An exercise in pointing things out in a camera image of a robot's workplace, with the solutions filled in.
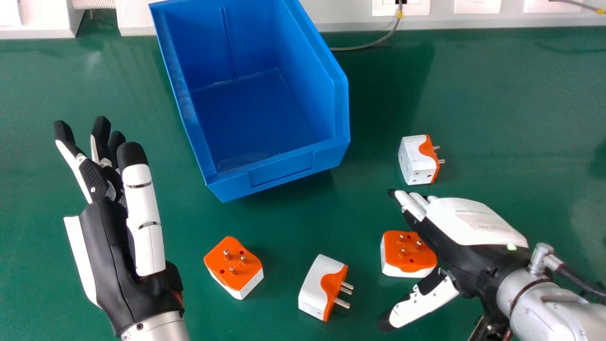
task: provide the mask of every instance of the robotic hand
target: robotic hand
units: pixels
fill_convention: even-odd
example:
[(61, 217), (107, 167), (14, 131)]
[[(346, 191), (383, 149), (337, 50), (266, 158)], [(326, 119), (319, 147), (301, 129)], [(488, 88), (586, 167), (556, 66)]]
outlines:
[(488, 206), (460, 198), (424, 197), (391, 190), (408, 225), (438, 256), (436, 268), (378, 320), (392, 331), (438, 309), (458, 295), (479, 297), (484, 308), (469, 341), (595, 341), (606, 335), (606, 307), (555, 284), (553, 273), (585, 292), (606, 297)]
[(84, 292), (105, 311), (123, 341), (189, 341), (182, 319), (183, 285), (164, 258), (164, 241), (152, 176), (143, 148), (111, 132), (97, 117), (91, 156), (72, 129), (54, 123), (55, 143), (88, 205), (65, 217), (67, 236)]

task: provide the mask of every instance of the orange and white plug adapter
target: orange and white plug adapter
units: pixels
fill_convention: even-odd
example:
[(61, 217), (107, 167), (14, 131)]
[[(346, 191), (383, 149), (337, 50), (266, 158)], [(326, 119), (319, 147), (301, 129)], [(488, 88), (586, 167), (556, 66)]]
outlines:
[(338, 297), (339, 291), (352, 294), (353, 286), (346, 282), (347, 265), (325, 255), (318, 255), (305, 277), (299, 292), (299, 309), (328, 321), (334, 304), (349, 309), (350, 304)]
[(428, 184), (435, 181), (440, 164), (445, 162), (438, 159), (438, 149), (440, 146), (434, 146), (427, 134), (402, 138), (398, 161), (406, 184)]
[(381, 239), (381, 271), (391, 277), (424, 278), (438, 264), (415, 232), (387, 231)]
[(234, 237), (227, 236), (204, 256), (210, 275), (238, 300), (263, 279), (261, 261)]

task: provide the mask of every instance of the blue plastic bin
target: blue plastic bin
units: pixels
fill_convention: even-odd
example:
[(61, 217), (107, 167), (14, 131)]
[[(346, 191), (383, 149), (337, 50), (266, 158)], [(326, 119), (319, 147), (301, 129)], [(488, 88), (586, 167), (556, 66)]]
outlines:
[(347, 78), (297, 0), (150, 8), (185, 131), (221, 201), (339, 165)]

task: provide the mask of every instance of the white corrugated hose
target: white corrugated hose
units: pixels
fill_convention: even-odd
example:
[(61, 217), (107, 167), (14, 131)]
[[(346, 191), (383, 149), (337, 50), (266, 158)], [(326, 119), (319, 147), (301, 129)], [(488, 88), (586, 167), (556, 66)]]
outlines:
[(72, 0), (72, 6), (77, 10), (116, 8), (116, 0)]

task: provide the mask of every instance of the green table surface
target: green table surface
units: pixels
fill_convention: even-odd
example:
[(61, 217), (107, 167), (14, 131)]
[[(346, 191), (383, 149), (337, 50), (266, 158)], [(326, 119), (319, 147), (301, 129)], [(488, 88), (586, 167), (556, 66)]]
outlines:
[[(351, 145), (331, 171), (222, 204), (205, 187), (154, 37), (122, 38), (97, 12), (69, 40), (0, 42), (0, 340), (112, 340), (81, 288), (62, 217), (85, 205), (53, 142), (72, 125), (88, 149), (97, 115), (146, 149), (166, 254), (185, 285), (193, 340), (466, 340), (481, 313), (458, 298), (391, 334), (376, 317), (416, 282), (381, 274), (379, 242), (406, 229), (387, 189), (482, 201), (528, 238), (606, 279), (606, 27), (398, 32), (337, 53), (350, 82)], [(331, 45), (380, 33), (330, 34)], [(400, 137), (429, 133), (446, 159), (407, 187)], [(202, 257), (226, 235), (265, 279), (231, 298)], [(351, 309), (328, 323), (297, 309), (313, 259), (349, 265)]]

